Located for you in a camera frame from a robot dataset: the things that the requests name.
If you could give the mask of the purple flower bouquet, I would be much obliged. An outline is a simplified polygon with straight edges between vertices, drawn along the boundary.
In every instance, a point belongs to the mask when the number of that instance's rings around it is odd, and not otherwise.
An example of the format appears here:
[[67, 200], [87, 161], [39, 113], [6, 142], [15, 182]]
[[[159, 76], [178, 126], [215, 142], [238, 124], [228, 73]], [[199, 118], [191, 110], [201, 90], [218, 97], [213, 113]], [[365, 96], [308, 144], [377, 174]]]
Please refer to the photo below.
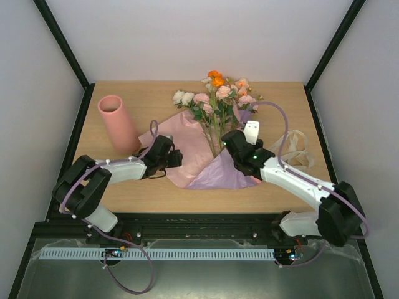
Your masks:
[[214, 130], [206, 125], [201, 125], [201, 127], [214, 156], [211, 163], [213, 165], [212, 173], [221, 175], [222, 189], [236, 190], [257, 186], [259, 182], [256, 179], [244, 176], [235, 169], [230, 154], [219, 144], [219, 138], [216, 136], [219, 130]]

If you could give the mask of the pink wrapping paper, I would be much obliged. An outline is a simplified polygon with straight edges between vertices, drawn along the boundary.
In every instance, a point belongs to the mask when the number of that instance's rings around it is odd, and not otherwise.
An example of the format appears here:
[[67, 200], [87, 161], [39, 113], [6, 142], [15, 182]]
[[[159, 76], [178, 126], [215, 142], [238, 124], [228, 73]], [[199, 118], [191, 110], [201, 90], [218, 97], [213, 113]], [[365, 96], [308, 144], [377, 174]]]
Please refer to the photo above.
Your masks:
[[166, 170], [167, 178], [182, 189], [222, 189], [220, 174], [213, 174], [214, 156], [201, 125], [190, 111], [179, 112], [158, 125], [158, 134], [171, 136], [183, 155], [182, 165]]

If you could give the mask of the cream ribbon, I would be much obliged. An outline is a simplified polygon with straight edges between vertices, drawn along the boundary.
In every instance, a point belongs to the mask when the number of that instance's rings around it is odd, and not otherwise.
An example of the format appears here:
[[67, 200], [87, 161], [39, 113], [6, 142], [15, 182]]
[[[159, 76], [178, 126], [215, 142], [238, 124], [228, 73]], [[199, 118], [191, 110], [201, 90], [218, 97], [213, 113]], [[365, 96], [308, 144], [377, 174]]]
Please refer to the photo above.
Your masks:
[[286, 139], [281, 136], [269, 148], [274, 154], [278, 154], [281, 144], [284, 144], [281, 152], [281, 160], [296, 169], [306, 172], [315, 164], [315, 159], [309, 151], [309, 140], [306, 134], [299, 130], [289, 130]]

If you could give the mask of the pink cylindrical vase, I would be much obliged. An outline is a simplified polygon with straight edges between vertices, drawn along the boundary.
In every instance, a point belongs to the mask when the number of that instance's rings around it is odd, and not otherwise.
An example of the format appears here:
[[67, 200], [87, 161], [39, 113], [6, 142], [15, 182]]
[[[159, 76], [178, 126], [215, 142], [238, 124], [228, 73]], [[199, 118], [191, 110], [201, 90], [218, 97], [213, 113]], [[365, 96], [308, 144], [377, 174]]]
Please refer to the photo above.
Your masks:
[[99, 100], [97, 108], [115, 151], [126, 155], [136, 153], [141, 146], [139, 134], [123, 100], [108, 95]]

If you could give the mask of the artificial flower bunch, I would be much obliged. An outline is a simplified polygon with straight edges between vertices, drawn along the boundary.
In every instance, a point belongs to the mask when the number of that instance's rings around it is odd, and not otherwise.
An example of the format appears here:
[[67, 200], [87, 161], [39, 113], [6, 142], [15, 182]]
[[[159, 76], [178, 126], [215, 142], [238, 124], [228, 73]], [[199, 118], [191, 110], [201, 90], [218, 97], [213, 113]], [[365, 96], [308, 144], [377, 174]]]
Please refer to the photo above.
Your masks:
[[256, 114], [256, 103], [264, 97], [252, 92], [246, 78], [234, 80], [216, 70], [210, 71], [202, 82], [206, 93], [177, 90], [172, 100], [177, 108], [189, 109], [203, 129], [212, 155], [217, 157], [224, 149], [221, 137], [239, 128], [245, 116]]

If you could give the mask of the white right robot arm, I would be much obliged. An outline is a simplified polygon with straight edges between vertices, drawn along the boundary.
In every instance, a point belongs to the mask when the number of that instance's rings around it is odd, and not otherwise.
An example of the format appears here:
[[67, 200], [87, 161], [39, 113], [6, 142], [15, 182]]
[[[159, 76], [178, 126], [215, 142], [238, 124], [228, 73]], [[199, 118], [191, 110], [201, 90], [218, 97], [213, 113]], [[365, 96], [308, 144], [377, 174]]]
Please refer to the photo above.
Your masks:
[[356, 238], [365, 217], [354, 206], [357, 195], [350, 184], [322, 181], [294, 169], [264, 149], [262, 140], [247, 142], [242, 131], [230, 131], [221, 140], [238, 171], [275, 184], [313, 208], [312, 212], [285, 212], [272, 228], [272, 238], [277, 243], [285, 244], [300, 235], [319, 236], [342, 247], [349, 239]]

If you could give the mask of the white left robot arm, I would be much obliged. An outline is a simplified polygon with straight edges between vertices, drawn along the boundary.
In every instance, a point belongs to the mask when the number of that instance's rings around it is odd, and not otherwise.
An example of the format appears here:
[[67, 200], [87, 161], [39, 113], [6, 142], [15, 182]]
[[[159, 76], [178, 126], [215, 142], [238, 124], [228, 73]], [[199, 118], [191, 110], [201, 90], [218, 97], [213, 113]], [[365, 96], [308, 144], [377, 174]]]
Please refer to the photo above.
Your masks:
[[106, 188], [124, 181], [154, 178], [157, 172], [182, 164], [183, 154], [175, 148], [171, 137], [159, 135], [151, 146], [124, 159], [94, 160], [80, 156], [59, 179], [52, 195], [62, 213], [109, 233], [118, 224], [118, 217], [100, 203]]

